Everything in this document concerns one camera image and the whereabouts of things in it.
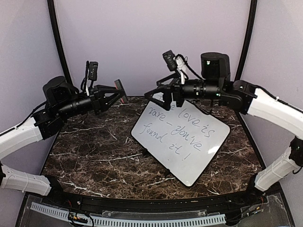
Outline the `red whiteboard eraser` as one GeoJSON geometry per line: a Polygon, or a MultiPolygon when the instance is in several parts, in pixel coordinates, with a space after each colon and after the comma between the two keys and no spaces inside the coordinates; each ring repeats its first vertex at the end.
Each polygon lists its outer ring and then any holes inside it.
{"type": "Polygon", "coordinates": [[[116,89],[121,93],[121,102],[123,104],[128,103],[128,97],[127,97],[127,94],[125,92],[125,89],[123,87],[121,80],[120,79],[115,80],[114,84],[115,84],[116,89]]]}

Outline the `white whiteboard black frame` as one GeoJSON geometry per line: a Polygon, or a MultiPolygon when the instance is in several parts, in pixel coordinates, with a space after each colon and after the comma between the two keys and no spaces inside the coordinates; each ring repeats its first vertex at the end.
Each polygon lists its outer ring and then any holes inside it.
{"type": "Polygon", "coordinates": [[[230,127],[192,103],[166,111],[149,102],[131,135],[185,186],[192,186],[230,134],[230,127]]]}

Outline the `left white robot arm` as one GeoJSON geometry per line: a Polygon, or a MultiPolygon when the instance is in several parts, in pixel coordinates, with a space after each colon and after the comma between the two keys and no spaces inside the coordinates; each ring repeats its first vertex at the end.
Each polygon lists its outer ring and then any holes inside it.
{"type": "MultiPolygon", "coordinates": [[[[57,76],[43,86],[46,101],[38,105],[20,124],[0,134],[0,157],[32,143],[46,140],[57,134],[67,120],[79,114],[107,111],[118,99],[127,101],[120,80],[113,87],[95,85],[80,92],[67,83],[64,76],[57,76]]],[[[47,196],[56,206],[63,206],[67,196],[55,177],[33,175],[0,165],[0,187],[47,196]]]]}

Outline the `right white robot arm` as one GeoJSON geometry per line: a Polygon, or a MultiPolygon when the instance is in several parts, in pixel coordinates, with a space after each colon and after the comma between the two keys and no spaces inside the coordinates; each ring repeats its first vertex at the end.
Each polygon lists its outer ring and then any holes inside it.
{"type": "Polygon", "coordinates": [[[218,52],[201,54],[201,75],[188,79],[186,69],[190,66],[181,54],[171,50],[163,59],[171,75],[158,80],[157,87],[145,93],[144,97],[165,110],[170,110],[172,101],[181,107],[186,100],[211,100],[241,114],[255,116],[294,135],[286,151],[270,166],[251,177],[248,190],[242,194],[242,202],[252,205],[289,173],[296,173],[303,167],[303,112],[269,93],[261,86],[244,80],[230,80],[229,56],[218,52]]]}

